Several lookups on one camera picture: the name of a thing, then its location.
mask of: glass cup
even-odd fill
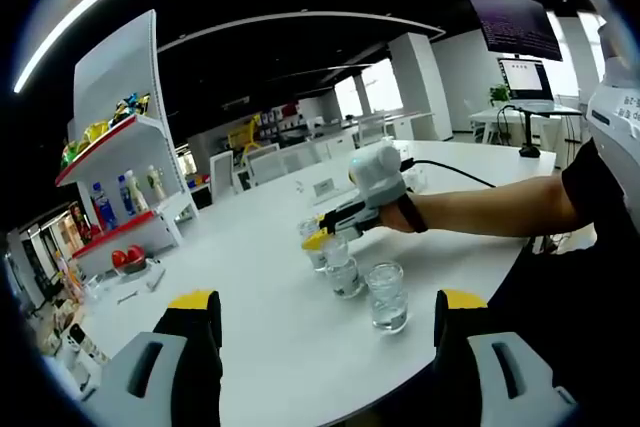
[[[300,233],[300,242],[304,242],[313,234],[320,230],[318,221],[314,218],[303,220],[298,224],[298,232]],[[307,257],[311,261],[313,270],[316,272],[324,272],[327,267],[327,259],[322,250],[305,250]]]
[[[402,276],[399,264],[383,262],[375,265],[365,277],[373,326],[390,333],[400,332],[407,324],[409,299]]]
[[[364,287],[358,272],[356,260],[349,255],[349,246],[343,237],[334,236],[325,242],[324,255],[327,259],[325,270],[333,293],[343,299],[350,299]]]

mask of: plastic bottle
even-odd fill
[[[131,192],[129,192],[129,186],[127,185],[124,175],[118,176],[118,183],[120,184],[120,197],[122,197],[124,208],[127,210],[127,214],[133,217],[136,215],[136,208],[131,201]]]
[[[151,187],[151,190],[155,192],[156,197],[158,198],[158,202],[161,202],[167,198],[167,194],[165,194],[164,188],[162,187],[160,175],[153,165],[150,165],[147,168],[147,182],[149,182],[149,187]]]
[[[138,184],[138,179],[133,175],[133,170],[127,170],[124,173],[125,178],[127,179],[127,187],[129,187],[129,194],[131,194],[131,200],[133,205],[136,208],[138,213],[144,212],[145,210],[149,210],[149,205],[147,201],[144,199],[144,195],[140,191],[140,184]]]
[[[100,182],[93,184],[93,199],[96,201],[98,210],[100,211],[104,222],[107,224],[107,228],[109,230],[113,230],[118,227],[118,221],[116,220],[116,216],[113,214],[111,203],[105,195],[104,190],[102,190]]]

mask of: window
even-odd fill
[[[600,77],[602,81],[604,77],[604,55],[602,55],[602,47],[600,47],[598,29],[606,22],[598,14],[588,12],[578,12],[578,17],[580,17],[584,33],[587,34],[587,39],[589,40],[589,44],[591,44],[591,52],[593,54],[593,60],[596,62],[596,69],[598,69],[598,77]]]
[[[551,92],[555,96],[568,96],[578,97],[578,79],[576,78],[576,72],[573,68],[573,60],[571,59],[571,52],[569,52],[569,46],[567,45],[567,39],[564,37],[564,32],[558,21],[558,17],[553,12],[547,12],[547,17],[553,28],[553,33],[556,34],[558,39],[558,45],[560,46],[560,53],[562,54],[562,61],[539,59],[531,55],[521,55],[521,59],[536,59],[542,60],[544,64],[544,70],[547,72],[549,78],[549,85],[551,86]],[[514,54],[504,54],[504,57],[514,58]]]
[[[384,59],[362,71],[371,112],[398,110],[402,108],[400,91],[391,61]]]
[[[353,77],[348,77],[336,84],[336,96],[343,119],[347,115],[362,116],[362,105],[360,105],[360,97],[358,97]]]

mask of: monitor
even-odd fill
[[[539,60],[498,59],[513,100],[553,100],[549,79]]]
[[[491,52],[562,60],[542,4],[534,0],[469,0]]]

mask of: white shelf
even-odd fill
[[[143,115],[127,117],[109,131],[102,134],[56,177],[56,186],[72,184],[86,179],[86,173],[97,165],[109,162],[115,148],[149,131],[157,131],[165,136],[162,123]]]

